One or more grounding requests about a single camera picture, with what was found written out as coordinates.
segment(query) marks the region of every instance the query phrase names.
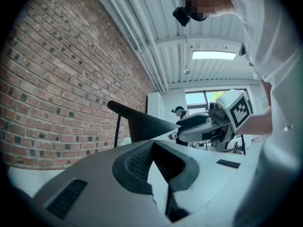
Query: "white ceiling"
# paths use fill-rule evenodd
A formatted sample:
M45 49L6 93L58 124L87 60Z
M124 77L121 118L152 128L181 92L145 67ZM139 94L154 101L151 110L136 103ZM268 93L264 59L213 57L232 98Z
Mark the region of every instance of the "white ceiling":
M100 0L138 56L158 91L184 85L255 84L252 68L238 56L241 23L235 15L191 20L184 28L172 12L179 0ZM192 60L193 51L237 53L233 61ZM189 68L191 73L184 75Z

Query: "ceiling light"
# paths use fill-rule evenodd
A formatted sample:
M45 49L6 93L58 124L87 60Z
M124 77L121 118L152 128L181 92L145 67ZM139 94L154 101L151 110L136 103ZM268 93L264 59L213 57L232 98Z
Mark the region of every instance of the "ceiling light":
M233 60L237 54L219 51L195 51L193 53L193 60L198 59L224 59Z

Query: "ceiling beam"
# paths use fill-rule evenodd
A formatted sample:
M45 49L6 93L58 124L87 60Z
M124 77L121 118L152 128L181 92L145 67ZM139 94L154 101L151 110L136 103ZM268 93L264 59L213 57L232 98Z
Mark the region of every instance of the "ceiling beam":
M155 43L157 47L165 47L170 45L177 45L177 44L185 44L187 42L187 36L175 36L175 37L169 37L166 39L160 39L156 40ZM224 39L222 37L216 37L216 36L205 36L205 35L194 35L190 36L188 39L188 43L218 43L218 44L229 44L229 45L235 45L240 47L241 41L232 41L228 39Z
M189 81L169 84L169 89L186 88L186 87L206 87L206 86L222 86L222 85L259 85L257 80L231 79L231 80L203 80Z

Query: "brick wall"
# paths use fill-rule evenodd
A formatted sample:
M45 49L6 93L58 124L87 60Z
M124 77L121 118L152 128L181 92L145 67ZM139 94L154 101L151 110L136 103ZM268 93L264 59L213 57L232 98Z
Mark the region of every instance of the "brick wall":
M114 145L116 100L145 112L151 87L98 0L30 0L0 59L1 154L9 166L66 168ZM129 137L122 119L120 140Z

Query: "green tree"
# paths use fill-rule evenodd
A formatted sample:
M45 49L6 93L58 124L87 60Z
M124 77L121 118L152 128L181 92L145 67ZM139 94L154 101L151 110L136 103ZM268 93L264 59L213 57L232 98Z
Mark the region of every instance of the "green tree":
M215 102L217 98L223 96L225 93L227 93L226 91L225 92L215 92L213 94L213 96L210 98L211 102Z

